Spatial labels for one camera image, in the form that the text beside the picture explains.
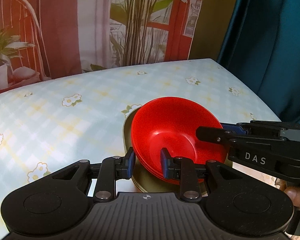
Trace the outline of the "right hand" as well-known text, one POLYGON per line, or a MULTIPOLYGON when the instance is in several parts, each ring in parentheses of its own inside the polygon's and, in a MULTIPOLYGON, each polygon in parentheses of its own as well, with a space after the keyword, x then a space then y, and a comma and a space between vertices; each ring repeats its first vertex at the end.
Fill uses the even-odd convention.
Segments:
POLYGON ((298 207, 300 210, 300 187, 287 186, 287 183, 281 179, 276 179, 275 185, 279 186, 279 189, 287 194, 294 206, 298 207))

